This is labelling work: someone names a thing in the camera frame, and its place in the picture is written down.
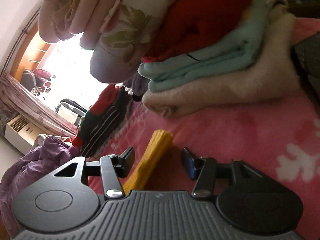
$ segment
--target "air conditioner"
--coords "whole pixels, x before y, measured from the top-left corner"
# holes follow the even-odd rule
[[[5,128],[4,137],[24,155],[33,147],[41,129],[29,122],[23,115],[12,119]]]

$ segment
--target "pink blanket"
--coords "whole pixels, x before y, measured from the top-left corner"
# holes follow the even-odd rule
[[[320,20],[298,19],[294,43],[319,30]],[[174,119],[135,103],[132,116],[102,156],[133,146],[133,171],[157,129],[171,132],[181,149],[189,147],[197,156],[214,157],[220,163],[242,159],[296,192],[304,204],[298,233],[306,240],[320,238],[320,119],[303,91],[259,104],[208,107]],[[100,178],[89,178],[89,186],[102,194]],[[193,186],[177,152],[162,159],[148,183],[153,190],[191,191]]]

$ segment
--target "mint green fabric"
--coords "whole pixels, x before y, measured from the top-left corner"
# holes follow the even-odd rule
[[[151,79],[152,92],[179,87],[192,80],[244,69],[254,62],[267,23],[266,0],[252,0],[251,15],[220,41],[204,49],[143,63],[138,72]]]

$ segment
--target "rolled yellow fabric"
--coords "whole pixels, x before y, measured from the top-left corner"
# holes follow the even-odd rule
[[[173,136],[164,130],[156,130],[138,166],[123,185],[126,195],[130,190],[142,190],[148,182],[160,158],[172,147]]]

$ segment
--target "pink curtain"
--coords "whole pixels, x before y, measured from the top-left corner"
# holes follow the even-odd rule
[[[73,137],[76,126],[35,98],[7,73],[0,78],[0,105],[17,111],[49,135]]]

